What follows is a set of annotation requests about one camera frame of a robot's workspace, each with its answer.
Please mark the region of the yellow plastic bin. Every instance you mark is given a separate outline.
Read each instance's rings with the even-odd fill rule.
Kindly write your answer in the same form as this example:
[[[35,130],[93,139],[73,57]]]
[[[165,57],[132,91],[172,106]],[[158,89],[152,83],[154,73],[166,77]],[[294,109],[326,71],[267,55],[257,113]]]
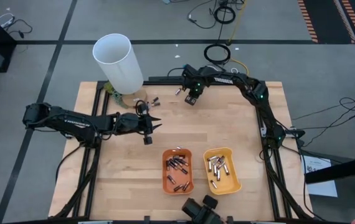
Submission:
[[[211,161],[212,172],[208,172],[207,158],[210,158],[212,156],[218,156],[219,158],[224,156],[225,157],[224,162],[229,168],[230,175],[225,174],[224,167],[218,169],[220,170],[220,181],[217,181],[217,177],[214,176],[214,170],[213,170],[213,165],[216,166],[219,165],[218,163],[219,158]],[[240,183],[239,178],[237,176],[233,158],[234,158],[233,152],[228,147],[209,149],[203,154],[203,159],[206,167],[207,181],[209,184],[209,188],[213,194],[215,195],[232,194],[238,192],[241,189],[242,184]],[[213,180],[216,183],[217,189],[213,188],[212,184],[210,183],[210,180]]]

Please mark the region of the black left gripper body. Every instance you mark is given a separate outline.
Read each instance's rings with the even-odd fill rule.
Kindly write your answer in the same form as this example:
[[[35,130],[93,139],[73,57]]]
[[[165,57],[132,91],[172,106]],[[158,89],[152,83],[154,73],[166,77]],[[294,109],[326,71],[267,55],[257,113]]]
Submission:
[[[144,145],[153,143],[150,136],[153,126],[151,116],[149,115],[148,104],[145,101],[137,101],[135,113],[120,114],[116,119],[116,135],[136,133],[144,136]]]

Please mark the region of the white printed paper sheet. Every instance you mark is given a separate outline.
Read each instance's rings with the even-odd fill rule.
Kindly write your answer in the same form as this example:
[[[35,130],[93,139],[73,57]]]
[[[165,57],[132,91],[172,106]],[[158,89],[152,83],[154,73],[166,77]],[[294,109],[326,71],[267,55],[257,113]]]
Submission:
[[[319,157],[303,156],[302,162],[303,172],[309,174],[311,172],[329,168],[332,163],[329,159],[323,159]],[[319,182],[315,184],[307,184],[308,193],[310,195],[337,197],[336,184],[334,180],[326,182]]]

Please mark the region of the black desk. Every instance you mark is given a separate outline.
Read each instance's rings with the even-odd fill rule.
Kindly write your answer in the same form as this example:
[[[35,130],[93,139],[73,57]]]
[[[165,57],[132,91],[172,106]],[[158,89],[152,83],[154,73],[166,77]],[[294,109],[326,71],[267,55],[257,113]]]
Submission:
[[[310,163],[306,160],[305,156],[301,156],[301,161],[307,184],[318,184],[355,176],[355,160],[347,162],[335,161],[335,164],[329,165],[329,167],[313,171],[307,168],[307,164],[310,165]]]

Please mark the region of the white cylindrical tube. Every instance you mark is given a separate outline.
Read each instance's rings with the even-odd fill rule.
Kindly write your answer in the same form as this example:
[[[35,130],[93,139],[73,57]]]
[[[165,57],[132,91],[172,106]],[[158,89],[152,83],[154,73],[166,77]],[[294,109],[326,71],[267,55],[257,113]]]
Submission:
[[[144,77],[127,36],[108,34],[101,37],[95,42],[92,55],[112,90],[119,94],[117,100],[122,105],[133,108],[139,101],[146,101]]]

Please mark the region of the black flat bar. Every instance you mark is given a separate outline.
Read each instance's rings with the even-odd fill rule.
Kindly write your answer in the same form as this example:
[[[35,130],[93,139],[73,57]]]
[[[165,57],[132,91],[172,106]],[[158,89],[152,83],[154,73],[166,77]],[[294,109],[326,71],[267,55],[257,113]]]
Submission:
[[[171,76],[171,77],[149,77],[148,81],[149,82],[182,82],[183,78],[182,76]]]

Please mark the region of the orange plastic bin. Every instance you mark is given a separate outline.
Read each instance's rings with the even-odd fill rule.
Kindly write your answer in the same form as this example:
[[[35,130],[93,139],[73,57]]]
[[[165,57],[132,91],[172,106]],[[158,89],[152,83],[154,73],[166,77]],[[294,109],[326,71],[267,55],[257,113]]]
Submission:
[[[178,167],[173,167],[170,165],[170,170],[166,170],[166,161],[169,159],[173,159],[173,156],[175,155],[184,155],[185,160],[189,166],[185,166],[182,164],[183,168],[188,171],[188,174],[184,174]],[[176,184],[172,184],[168,179],[167,176],[170,175],[175,181]],[[177,187],[178,185],[185,184],[187,181],[190,181],[190,184],[186,191],[183,191],[182,188],[179,189],[178,191],[174,192],[174,188]],[[192,153],[188,149],[168,149],[163,152],[162,155],[162,184],[163,184],[163,190],[166,194],[169,195],[182,195],[182,194],[189,194],[192,192],[194,189],[194,177],[193,177],[193,171],[192,171]]]

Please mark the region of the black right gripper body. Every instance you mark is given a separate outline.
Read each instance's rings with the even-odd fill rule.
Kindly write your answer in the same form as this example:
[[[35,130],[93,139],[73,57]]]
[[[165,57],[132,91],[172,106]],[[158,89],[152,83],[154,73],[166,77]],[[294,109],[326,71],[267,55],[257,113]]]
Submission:
[[[207,80],[203,78],[205,71],[205,67],[195,69],[192,66],[183,66],[182,87],[184,91],[189,89],[188,97],[198,98],[203,93],[204,88],[208,87]]]

